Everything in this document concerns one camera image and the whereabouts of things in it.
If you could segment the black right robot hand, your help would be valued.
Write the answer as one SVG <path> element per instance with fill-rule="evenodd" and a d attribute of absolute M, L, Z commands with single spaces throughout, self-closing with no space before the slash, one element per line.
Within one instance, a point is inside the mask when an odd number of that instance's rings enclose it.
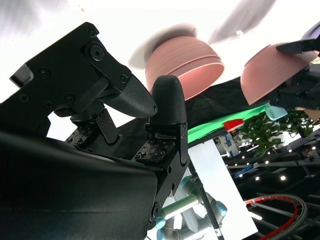
<path fill-rule="evenodd" d="M 179 79 L 148 91 L 85 22 L 0 105 L 3 240 L 143 240 L 189 164 Z"/>

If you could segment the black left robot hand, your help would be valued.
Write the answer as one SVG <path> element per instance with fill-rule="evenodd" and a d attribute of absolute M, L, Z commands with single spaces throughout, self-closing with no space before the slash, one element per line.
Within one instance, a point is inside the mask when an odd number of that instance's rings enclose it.
<path fill-rule="evenodd" d="M 307 53 L 320 51 L 320 38 L 302 39 L 283 43 L 275 49 L 282 54 L 302 58 Z M 285 109 L 320 109 L 320 73 L 311 70 L 311 60 L 307 60 L 293 76 L 270 93 L 270 102 Z"/>

